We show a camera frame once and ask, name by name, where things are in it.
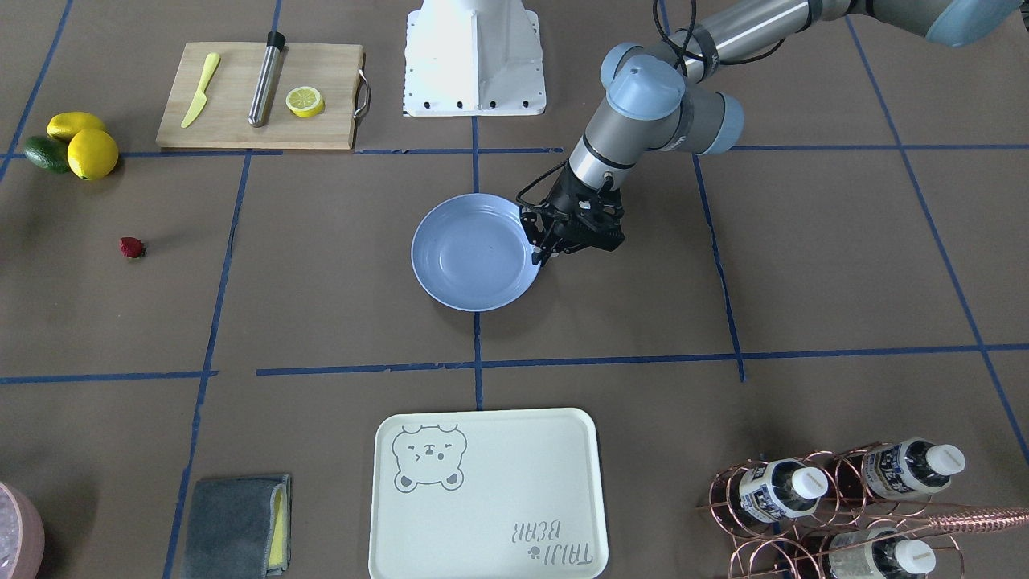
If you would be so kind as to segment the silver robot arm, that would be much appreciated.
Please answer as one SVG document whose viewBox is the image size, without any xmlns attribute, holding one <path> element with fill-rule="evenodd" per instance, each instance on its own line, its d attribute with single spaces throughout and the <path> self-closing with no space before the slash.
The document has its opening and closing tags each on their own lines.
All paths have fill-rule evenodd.
<svg viewBox="0 0 1029 579">
<path fill-rule="evenodd" d="M 741 103 L 710 81 L 772 55 L 817 23 L 858 15 L 930 43 L 964 47 L 1015 13 L 1015 1 L 739 1 L 662 33 L 653 45 L 622 43 L 601 64 L 604 89 L 567 160 L 551 170 L 544 200 L 517 195 L 519 221 L 541 267 L 555 254 L 624 242 L 620 186 L 644 154 L 721 154 L 740 139 Z"/>
</svg>

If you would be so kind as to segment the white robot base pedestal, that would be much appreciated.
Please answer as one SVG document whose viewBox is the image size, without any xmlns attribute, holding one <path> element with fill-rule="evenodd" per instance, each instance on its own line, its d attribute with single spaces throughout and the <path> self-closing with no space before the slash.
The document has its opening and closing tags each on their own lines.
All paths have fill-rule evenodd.
<svg viewBox="0 0 1029 579">
<path fill-rule="evenodd" d="M 405 117 L 547 110 L 543 40 L 522 1 L 424 1 L 405 23 Z"/>
</svg>

